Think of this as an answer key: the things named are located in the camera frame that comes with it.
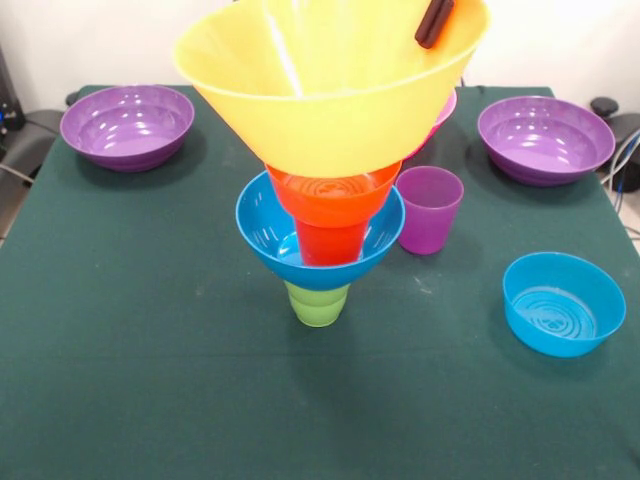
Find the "purple bowl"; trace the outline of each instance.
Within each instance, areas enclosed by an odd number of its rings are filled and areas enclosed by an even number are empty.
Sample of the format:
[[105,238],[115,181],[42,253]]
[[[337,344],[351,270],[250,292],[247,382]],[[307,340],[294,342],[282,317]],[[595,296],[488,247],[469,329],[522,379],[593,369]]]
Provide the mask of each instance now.
[[74,103],[60,121],[62,138],[93,163],[142,172],[166,162],[184,143],[193,104],[159,85],[110,87]]
[[552,97],[513,97],[489,105],[478,132],[493,162],[511,178],[539,187],[578,180],[615,149],[594,113]]

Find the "green tablecloth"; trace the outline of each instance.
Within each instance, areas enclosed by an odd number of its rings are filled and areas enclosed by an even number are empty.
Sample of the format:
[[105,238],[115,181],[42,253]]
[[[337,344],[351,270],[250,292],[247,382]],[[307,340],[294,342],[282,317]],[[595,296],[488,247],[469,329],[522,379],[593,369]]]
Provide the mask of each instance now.
[[[640,477],[638,255],[595,175],[518,185],[475,129],[548,89],[459,90],[407,163],[464,181],[446,249],[395,246],[319,330],[236,230],[261,164],[184,91],[196,122],[174,160],[116,174],[58,139],[0,249],[0,478]],[[502,273],[536,250],[623,288],[626,323],[592,354],[545,357],[508,329]]]

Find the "brown handle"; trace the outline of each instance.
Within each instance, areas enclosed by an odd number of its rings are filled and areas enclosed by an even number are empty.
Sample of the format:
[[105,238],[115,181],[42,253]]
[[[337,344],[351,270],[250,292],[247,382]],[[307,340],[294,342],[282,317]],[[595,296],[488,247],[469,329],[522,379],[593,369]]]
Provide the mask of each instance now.
[[420,46],[432,48],[435,45],[454,5],[455,0],[431,0],[415,34]]

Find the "white wall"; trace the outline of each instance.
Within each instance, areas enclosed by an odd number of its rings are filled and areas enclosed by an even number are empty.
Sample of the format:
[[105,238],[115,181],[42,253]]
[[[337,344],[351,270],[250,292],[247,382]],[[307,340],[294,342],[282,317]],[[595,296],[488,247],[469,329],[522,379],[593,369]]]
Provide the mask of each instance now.
[[549,85],[588,105],[614,97],[640,112],[640,0],[485,0],[492,27],[467,83]]
[[24,110],[64,108],[86,84],[184,84],[171,61],[175,40],[227,3],[0,0],[0,45]]
[[[84,84],[184,83],[175,39],[229,1],[0,0],[0,44],[24,108],[62,108]],[[583,105],[610,95],[640,111],[640,0],[486,1],[492,28],[468,84],[549,85]]]

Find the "green cup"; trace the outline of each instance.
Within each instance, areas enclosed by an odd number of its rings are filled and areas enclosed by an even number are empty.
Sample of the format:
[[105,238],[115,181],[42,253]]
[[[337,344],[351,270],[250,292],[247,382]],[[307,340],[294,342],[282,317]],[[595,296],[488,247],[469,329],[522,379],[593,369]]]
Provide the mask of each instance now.
[[335,322],[347,301],[349,285],[335,290],[307,290],[284,282],[298,320],[309,327],[326,327]]

